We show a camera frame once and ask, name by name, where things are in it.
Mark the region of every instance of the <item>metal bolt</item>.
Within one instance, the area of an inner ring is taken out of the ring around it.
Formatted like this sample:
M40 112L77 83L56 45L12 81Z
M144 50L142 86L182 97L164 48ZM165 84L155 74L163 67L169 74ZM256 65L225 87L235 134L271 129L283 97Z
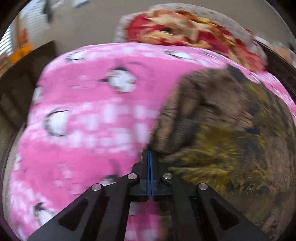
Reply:
M99 183L96 183L96 184L93 184L93 185L91 186L91 188L92 188L92 190L94 190L94 191L98 191L98 190L100 190L100 189L102 188L102 185L99 184Z
M128 179L129 180L135 180L137 178L137 174L136 173L130 173L128 174Z
M199 188L200 190L207 190L208 185L207 185L206 183L200 183L200 184L198 185L198 188Z
M165 174L163 174L163 178L164 179L171 179L173 177L173 175L172 174L170 174L170 173L165 173Z

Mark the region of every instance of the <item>camouflage clothing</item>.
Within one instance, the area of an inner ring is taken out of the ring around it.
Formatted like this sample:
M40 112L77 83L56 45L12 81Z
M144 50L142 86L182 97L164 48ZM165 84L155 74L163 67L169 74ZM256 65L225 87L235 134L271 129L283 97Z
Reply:
M208 183L276 240L295 211L295 133L286 104L228 66L183 77L150 146L172 173Z

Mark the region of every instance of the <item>pink blanket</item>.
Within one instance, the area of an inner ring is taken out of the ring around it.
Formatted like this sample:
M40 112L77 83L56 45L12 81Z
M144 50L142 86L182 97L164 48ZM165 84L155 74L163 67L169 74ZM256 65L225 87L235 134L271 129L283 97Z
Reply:
M94 183L108 185L139 161L153 122L180 77L239 68L296 106L270 73L252 73L209 50L140 43L86 46L52 61L34 92L11 173L10 221L21 240ZM153 203L133 206L126 241L155 240Z

